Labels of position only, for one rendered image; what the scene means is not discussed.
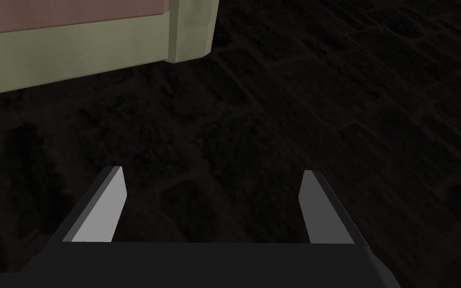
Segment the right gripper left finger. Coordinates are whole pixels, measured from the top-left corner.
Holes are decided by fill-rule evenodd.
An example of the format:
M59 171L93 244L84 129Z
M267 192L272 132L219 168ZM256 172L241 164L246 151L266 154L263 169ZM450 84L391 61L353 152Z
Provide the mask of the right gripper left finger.
M105 167L52 235L50 242L111 242L126 198L122 167Z

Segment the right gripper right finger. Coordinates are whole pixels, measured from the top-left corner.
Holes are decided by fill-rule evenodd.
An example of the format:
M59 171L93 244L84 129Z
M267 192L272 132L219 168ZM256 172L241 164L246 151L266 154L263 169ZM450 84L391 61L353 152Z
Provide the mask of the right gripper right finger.
M318 170L304 170L298 201L311 244L367 243Z

